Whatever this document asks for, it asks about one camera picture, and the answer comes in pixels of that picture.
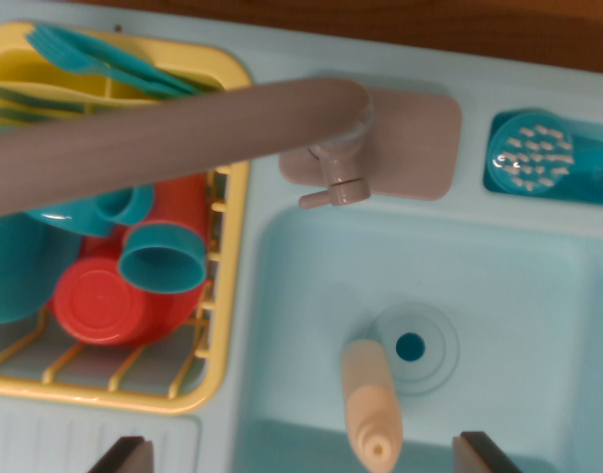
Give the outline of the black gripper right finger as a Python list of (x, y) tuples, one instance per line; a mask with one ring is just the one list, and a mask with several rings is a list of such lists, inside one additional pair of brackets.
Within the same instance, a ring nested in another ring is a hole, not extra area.
[(462, 432), (452, 439), (454, 473), (520, 473), (485, 432)]

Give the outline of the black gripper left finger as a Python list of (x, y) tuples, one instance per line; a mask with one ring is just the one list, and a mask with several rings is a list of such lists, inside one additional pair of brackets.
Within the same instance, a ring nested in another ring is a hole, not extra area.
[(120, 438), (100, 459), (100, 472), (154, 472), (154, 447), (143, 437)]

